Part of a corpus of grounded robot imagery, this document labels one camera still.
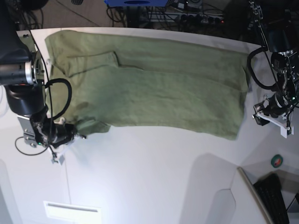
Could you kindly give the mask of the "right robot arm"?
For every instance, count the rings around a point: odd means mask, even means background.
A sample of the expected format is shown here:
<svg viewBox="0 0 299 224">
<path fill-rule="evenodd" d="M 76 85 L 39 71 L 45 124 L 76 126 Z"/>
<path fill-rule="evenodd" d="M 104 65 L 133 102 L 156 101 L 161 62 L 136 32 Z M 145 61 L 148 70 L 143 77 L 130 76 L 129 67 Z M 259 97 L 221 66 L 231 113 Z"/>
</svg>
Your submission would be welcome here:
<svg viewBox="0 0 299 224">
<path fill-rule="evenodd" d="M 42 146 L 55 156 L 55 148 L 72 142 L 75 137 L 86 139 L 73 124 L 64 120 L 55 122 L 71 104 L 72 87 L 64 78 L 45 81 L 49 76 L 43 56 L 21 41 L 10 6 L 8 0 L 0 2 L 0 85 L 6 91 L 9 108 L 17 114 L 24 142 L 31 147 Z M 68 96 L 61 112 L 48 117 L 47 112 L 53 109 L 46 105 L 45 92 L 56 83 L 66 85 Z"/>
</svg>

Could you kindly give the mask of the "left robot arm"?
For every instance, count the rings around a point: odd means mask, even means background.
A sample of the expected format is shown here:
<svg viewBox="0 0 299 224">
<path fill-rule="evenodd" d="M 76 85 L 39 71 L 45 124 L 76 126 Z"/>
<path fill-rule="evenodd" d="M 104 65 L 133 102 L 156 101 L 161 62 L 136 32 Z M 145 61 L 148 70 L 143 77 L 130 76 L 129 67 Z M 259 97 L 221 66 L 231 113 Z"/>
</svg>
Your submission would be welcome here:
<svg viewBox="0 0 299 224">
<path fill-rule="evenodd" d="M 247 68 L 254 82 L 274 94 L 267 99 L 268 105 L 254 106 L 253 118 L 264 126 L 270 118 L 286 116 L 290 127 L 290 114 L 299 106 L 299 36 L 292 21 L 290 9 L 272 5 L 262 0 L 250 0 L 251 16 L 260 48 L 252 51 L 247 58 Z M 274 84 L 262 84 L 254 73 L 251 60 L 257 54 L 271 53 L 266 57 Z"/>
</svg>

